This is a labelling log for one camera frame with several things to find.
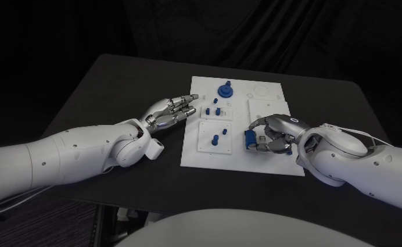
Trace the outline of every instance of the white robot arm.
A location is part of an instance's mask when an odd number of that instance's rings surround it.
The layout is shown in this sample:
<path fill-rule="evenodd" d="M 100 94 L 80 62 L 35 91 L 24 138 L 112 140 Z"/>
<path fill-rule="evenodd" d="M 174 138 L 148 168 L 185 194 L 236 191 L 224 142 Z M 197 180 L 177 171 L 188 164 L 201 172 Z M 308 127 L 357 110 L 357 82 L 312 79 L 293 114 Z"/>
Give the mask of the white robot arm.
<path fill-rule="evenodd" d="M 272 142 L 249 145 L 250 149 L 285 153 L 295 143 L 296 164 L 324 183 L 338 187 L 347 182 L 367 196 L 402 208 L 400 148 L 390 145 L 365 147 L 339 127 L 324 124 L 309 128 L 301 120 L 283 114 L 260 118 L 249 129 L 257 125 L 265 125 Z"/>
<path fill-rule="evenodd" d="M 73 128 L 28 144 L 0 148 L 0 199 L 30 189 L 74 183 L 112 166 L 154 160 L 162 144 L 151 133 L 192 113 L 197 95 L 158 101 L 139 120 Z"/>

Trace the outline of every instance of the blue knob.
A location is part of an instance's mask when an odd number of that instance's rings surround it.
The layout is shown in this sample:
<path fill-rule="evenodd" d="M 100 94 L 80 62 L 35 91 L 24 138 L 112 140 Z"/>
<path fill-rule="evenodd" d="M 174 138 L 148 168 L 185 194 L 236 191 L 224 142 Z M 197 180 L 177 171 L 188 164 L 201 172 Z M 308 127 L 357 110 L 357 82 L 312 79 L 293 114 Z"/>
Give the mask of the blue knob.
<path fill-rule="evenodd" d="M 233 89 L 230 88 L 230 81 L 226 81 L 226 84 L 217 88 L 217 94 L 221 98 L 231 97 Z"/>
<path fill-rule="evenodd" d="M 213 136 L 213 140 L 211 140 L 211 145 L 217 146 L 217 139 L 218 139 L 218 136 L 214 135 Z"/>

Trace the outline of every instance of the black table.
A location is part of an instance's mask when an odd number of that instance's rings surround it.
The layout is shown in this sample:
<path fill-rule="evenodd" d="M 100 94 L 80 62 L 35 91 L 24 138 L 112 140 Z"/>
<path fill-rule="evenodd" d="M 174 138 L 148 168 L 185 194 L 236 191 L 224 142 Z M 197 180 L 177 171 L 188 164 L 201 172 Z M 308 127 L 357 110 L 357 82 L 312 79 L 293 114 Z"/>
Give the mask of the black table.
<path fill-rule="evenodd" d="M 115 55 L 99 56 L 43 137 L 138 118 L 156 100 L 188 94 L 191 76 L 280 83 L 290 114 L 311 126 L 335 124 L 387 140 L 361 90 L 348 81 Z M 156 160 L 143 157 L 129 168 L 57 186 L 48 194 L 167 214 L 210 208 L 257 210 L 306 220 L 371 244 L 402 246 L 400 209 L 348 184 L 328 186 L 309 172 L 292 177 L 180 167 L 182 136 L 180 123 L 154 134 L 165 146 Z"/>

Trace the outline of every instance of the robotic hand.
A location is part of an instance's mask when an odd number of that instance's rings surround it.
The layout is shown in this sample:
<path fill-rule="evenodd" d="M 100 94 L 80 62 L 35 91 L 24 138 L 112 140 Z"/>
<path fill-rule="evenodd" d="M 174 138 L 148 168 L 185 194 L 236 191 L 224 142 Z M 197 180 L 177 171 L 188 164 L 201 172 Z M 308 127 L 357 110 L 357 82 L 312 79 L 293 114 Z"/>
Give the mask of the robotic hand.
<path fill-rule="evenodd" d="M 0 148 L 0 199 L 38 187 L 84 180 L 112 166 L 129 167 L 162 144 L 151 134 L 185 119 L 198 95 L 158 101 L 136 119 L 115 125 L 79 127 L 28 144 Z"/>
<path fill-rule="evenodd" d="M 400 148 L 391 145 L 365 147 L 341 130 L 371 137 L 367 133 L 328 124 L 311 128 L 283 114 L 259 118 L 250 123 L 249 129 L 259 125 L 265 125 L 265 134 L 272 142 L 250 144 L 249 149 L 286 153 L 290 144 L 296 144 L 296 164 L 324 183 L 338 187 L 348 182 L 367 196 L 402 208 Z"/>

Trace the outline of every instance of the small blue part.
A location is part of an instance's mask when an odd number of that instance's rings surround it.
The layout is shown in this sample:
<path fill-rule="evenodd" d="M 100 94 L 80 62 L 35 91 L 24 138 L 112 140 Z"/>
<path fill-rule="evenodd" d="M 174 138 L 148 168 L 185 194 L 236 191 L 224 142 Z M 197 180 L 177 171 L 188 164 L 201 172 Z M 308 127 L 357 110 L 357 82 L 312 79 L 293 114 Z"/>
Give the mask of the small blue part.
<path fill-rule="evenodd" d="M 217 146 L 217 139 L 218 139 L 218 136 L 214 135 L 213 136 L 213 140 L 211 140 L 211 145 Z"/>
<path fill-rule="evenodd" d="M 256 135 L 253 130 L 244 131 L 244 149 L 249 149 L 249 145 L 256 145 Z"/>
<path fill-rule="evenodd" d="M 231 97 L 233 94 L 233 89 L 230 88 L 230 81 L 226 81 L 226 84 L 218 86 L 217 88 L 217 94 L 221 98 L 229 98 Z"/>

